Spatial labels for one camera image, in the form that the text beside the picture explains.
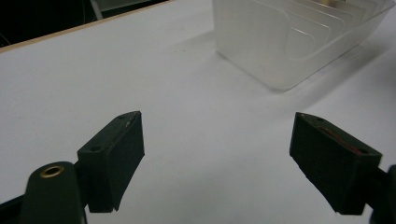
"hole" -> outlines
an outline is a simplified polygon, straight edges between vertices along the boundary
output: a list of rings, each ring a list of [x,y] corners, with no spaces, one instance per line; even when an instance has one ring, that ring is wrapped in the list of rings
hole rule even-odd
[[[40,175],[43,178],[51,178],[56,175],[59,175],[63,171],[64,171],[64,167],[62,167],[62,166],[51,166],[51,167],[45,169],[43,172],[41,172]]]
[[[102,149],[101,147],[91,147],[90,151],[99,151],[100,149]]]
[[[363,153],[363,154],[368,154],[368,153],[369,153],[369,151],[367,151],[367,150],[364,149],[364,148],[358,148],[358,151],[361,152],[361,153]]]

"clear plastic bin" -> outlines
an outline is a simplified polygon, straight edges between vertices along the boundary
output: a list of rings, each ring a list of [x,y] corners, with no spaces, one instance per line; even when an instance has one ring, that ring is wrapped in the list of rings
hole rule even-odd
[[[393,0],[213,0],[218,51],[287,90],[369,36]]]

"plastic container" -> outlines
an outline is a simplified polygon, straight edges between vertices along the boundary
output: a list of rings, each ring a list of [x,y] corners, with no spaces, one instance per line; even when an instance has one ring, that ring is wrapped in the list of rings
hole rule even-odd
[[[393,0],[213,0],[218,51],[287,90],[369,36]]]

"tabletop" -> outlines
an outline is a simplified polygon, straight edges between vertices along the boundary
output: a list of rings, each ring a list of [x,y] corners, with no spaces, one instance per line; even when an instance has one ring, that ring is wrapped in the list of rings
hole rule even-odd
[[[396,11],[289,91],[216,51],[210,0],[176,0],[0,53],[0,203],[33,170],[77,160],[140,110],[146,156],[120,211],[89,223],[368,223],[342,217],[289,155],[294,114],[323,117],[396,163]]]

